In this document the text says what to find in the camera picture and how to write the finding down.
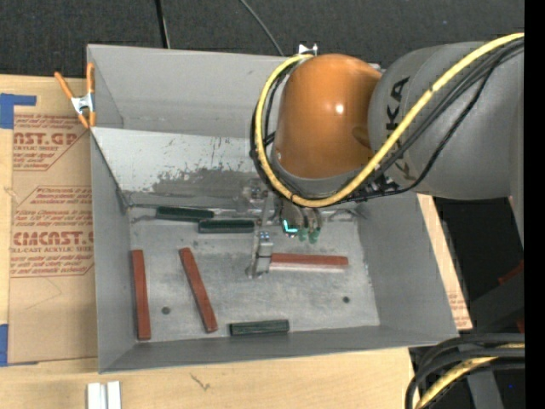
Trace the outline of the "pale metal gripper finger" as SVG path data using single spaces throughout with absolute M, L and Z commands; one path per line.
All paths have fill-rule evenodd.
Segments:
M 255 212 L 255 224 L 262 228 L 267 224 L 268 214 L 272 204 L 272 195 L 265 188 L 252 187 L 250 189 L 250 206 Z
M 251 263 L 248 266 L 250 278 L 260 278 L 269 271 L 273 254 L 273 241 L 268 231 L 259 231 L 255 235 Z

